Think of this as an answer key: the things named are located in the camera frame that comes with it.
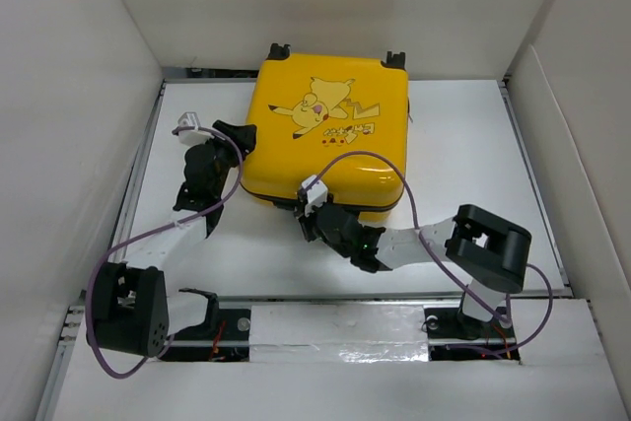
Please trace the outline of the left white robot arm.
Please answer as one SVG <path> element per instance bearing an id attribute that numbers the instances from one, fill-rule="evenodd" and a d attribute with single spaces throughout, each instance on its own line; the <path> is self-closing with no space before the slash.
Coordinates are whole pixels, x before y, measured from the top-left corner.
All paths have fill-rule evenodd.
<path id="1" fill-rule="evenodd" d="M 178 287 L 175 278 L 217 228 L 238 188 L 227 183 L 229 173 L 244 172 L 256 128 L 221 120 L 205 128 L 187 114 L 174 134 L 188 148 L 168 223 L 129 239 L 136 248 L 122 261 L 102 257 L 89 280 L 87 340 L 97 357 L 109 350 L 154 358 L 184 329 L 202 339 L 219 329 L 212 294 Z"/>

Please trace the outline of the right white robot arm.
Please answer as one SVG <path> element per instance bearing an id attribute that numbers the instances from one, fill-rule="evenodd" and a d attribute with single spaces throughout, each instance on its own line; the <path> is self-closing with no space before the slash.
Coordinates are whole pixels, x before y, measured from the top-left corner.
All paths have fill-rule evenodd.
<path id="1" fill-rule="evenodd" d="M 461 290 L 456 324 L 477 335 L 492 320 L 509 327 L 510 310 L 498 312 L 524 288 L 531 233 L 473 204 L 454 216 L 419 228 L 393 229 L 363 225 L 354 213 L 330 199 L 303 197 L 295 216 L 307 241 L 321 241 L 368 273 L 434 263 Z"/>

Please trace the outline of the yellow cartoon suitcase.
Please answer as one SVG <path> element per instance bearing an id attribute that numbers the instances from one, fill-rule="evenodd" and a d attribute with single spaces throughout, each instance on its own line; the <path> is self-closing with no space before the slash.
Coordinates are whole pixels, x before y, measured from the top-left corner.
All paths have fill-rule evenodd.
<path id="1" fill-rule="evenodd" d="M 256 145 L 242 187 L 293 208 L 318 173 L 335 203 L 380 220 L 404 190 L 409 77 L 402 52 L 385 59 L 298 53 L 273 43 L 261 64 L 246 123 Z"/>

